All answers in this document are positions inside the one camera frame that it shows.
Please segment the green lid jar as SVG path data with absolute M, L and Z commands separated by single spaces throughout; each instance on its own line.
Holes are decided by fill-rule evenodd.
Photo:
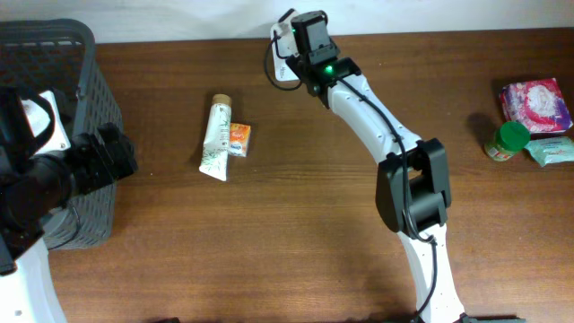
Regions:
M 525 126 L 509 121 L 494 132 L 492 140 L 484 145 L 484 151 L 496 162 L 505 162 L 523 150 L 530 139 L 531 134 Z

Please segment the dark grey plastic basket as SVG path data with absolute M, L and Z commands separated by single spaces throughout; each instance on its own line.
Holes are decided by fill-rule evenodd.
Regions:
M 72 19 L 16 21 L 1 24 L 1 84 L 27 86 L 37 92 L 65 95 L 59 107 L 65 132 L 72 138 L 108 122 L 123 127 L 122 113 L 96 63 L 95 38 Z M 71 200 L 42 220 L 50 249 L 88 249 L 105 243 L 112 232 L 115 184 Z

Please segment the white bamboo print tube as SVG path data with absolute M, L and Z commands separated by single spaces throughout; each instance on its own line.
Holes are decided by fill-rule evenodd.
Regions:
M 203 142 L 199 170 L 210 177 L 226 181 L 230 145 L 231 97 L 215 94 L 212 99 Z

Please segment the orange tissue packet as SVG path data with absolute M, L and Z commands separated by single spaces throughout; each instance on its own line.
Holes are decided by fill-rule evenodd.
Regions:
M 229 155 L 246 157 L 248 155 L 248 144 L 251 135 L 251 126 L 231 123 L 230 124 L 230 145 Z

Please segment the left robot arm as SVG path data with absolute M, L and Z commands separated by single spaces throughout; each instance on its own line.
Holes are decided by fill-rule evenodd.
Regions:
M 132 142 L 112 123 L 68 138 L 57 105 L 30 88 L 1 89 L 1 320 L 64 322 L 42 220 L 76 196 L 133 175 Z

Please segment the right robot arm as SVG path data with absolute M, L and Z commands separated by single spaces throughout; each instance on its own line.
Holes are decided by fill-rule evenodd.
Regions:
M 341 118 L 378 165 L 375 203 L 400 239 L 416 291 L 415 322 L 460 322 L 465 308 L 447 251 L 452 198 L 448 158 L 436 138 L 424 141 L 405 127 L 370 88 L 362 70 L 327 31 L 327 15 L 308 12 L 287 21 L 294 43 L 286 63 L 310 95 Z

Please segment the red purple snack bag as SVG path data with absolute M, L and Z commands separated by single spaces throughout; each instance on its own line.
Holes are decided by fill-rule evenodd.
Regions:
M 507 121 L 516 121 L 531 134 L 561 134 L 573 120 L 555 78 L 505 86 L 500 103 Z

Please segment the mint toilet tissue pack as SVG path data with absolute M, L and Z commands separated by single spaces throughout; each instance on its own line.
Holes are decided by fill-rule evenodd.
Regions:
M 573 141 L 567 136 L 533 140 L 526 149 L 541 167 L 574 160 Z

